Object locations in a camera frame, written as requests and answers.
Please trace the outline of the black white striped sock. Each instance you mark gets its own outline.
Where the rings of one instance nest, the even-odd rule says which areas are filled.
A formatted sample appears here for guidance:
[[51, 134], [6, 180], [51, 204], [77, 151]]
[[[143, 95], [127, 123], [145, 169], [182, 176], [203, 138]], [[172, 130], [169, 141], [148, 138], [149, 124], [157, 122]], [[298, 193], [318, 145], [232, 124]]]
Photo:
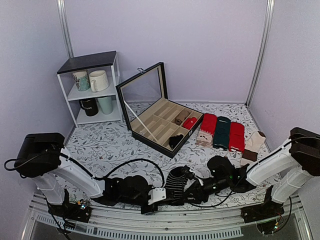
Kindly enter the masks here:
[[178, 173], [178, 167], [172, 169], [165, 182], [164, 188], [166, 189], [166, 200], [169, 205], [182, 206], [185, 203], [180, 201], [184, 193], [187, 179], [184, 175]]

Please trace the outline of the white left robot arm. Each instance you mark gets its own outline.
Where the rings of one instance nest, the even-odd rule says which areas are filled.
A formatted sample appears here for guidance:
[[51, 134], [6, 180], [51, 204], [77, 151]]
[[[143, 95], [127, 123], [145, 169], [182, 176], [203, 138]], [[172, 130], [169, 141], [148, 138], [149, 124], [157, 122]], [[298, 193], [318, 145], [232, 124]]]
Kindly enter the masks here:
[[28, 134], [14, 161], [14, 170], [31, 178], [49, 204], [63, 216], [74, 213], [68, 191], [56, 179], [59, 176], [82, 190], [88, 198], [105, 206], [118, 203], [140, 206], [141, 214], [158, 210], [149, 192], [152, 186], [141, 175], [125, 178], [97, 177], [71, 157], [60, 133]]

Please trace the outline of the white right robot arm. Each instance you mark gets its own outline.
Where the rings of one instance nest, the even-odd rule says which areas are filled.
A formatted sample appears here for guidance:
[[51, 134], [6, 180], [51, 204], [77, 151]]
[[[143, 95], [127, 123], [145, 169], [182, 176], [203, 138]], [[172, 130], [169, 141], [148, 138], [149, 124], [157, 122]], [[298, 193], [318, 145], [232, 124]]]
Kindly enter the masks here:
[[246, 193], [273, 175], [289, 169], [281, 182], [266, 192], [266, 201], [259, 206], [262, 218], [269, 218], [291, 194], [308, 180], [320, 175], [320, 136], [314, 132], [295, 127], [285, 142], [269, 155], [258, 160], [258, 151], [266, 136], [254, 132], [244, 144], [240, 167], [236, 168], [228, 158], [214, 156], [207, 162], [211, 176], [201, 178], [188, 166], [174, 168], [170, 176], [173, 186], [182, 194], [182, 203], [207, 202], [209, 195], [229, 188], [233, 193]]

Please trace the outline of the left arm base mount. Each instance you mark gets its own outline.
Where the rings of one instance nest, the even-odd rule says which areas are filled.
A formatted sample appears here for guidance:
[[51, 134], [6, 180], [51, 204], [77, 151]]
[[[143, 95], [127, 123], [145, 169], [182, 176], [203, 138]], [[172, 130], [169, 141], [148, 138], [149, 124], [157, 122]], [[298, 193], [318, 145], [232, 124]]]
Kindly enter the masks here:
[[92, 208], [86, 201], [80, 203], [69, 201], [69, 192], [64, 189], [64, 199], [62, 205], [48, 204], [48, 210], [54, 216], [62, 217], [64, 220], [74, 220], [88, 223], [91, 217]]

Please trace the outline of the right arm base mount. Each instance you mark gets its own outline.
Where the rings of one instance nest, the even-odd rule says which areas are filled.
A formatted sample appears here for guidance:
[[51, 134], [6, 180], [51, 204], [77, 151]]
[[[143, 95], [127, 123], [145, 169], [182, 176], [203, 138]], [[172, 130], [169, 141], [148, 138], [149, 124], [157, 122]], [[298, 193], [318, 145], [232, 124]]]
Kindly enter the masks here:
[[241, 209], [241, 217], [243, 218], [245, 223], [257, 222], [266, 220], [272, 217], [278, 217], [278, 219], [274, 219], [273, 221], [267, 221], [263, 223], [259, 223], [257, 225], [258, 231], [265, 235], [273, 235], [282, 230], [288, 223], [291, 213], [292, 213], [292, 198], [289, 197], [290, 209], [289, 214], [286, 220], [282, 214], [285, 213], [283, 208], [283, 203], [275, 203], [272, 201], [272, 188], [270, 186], [265, 193], [264, 202], [257, 205], [243, 207]]

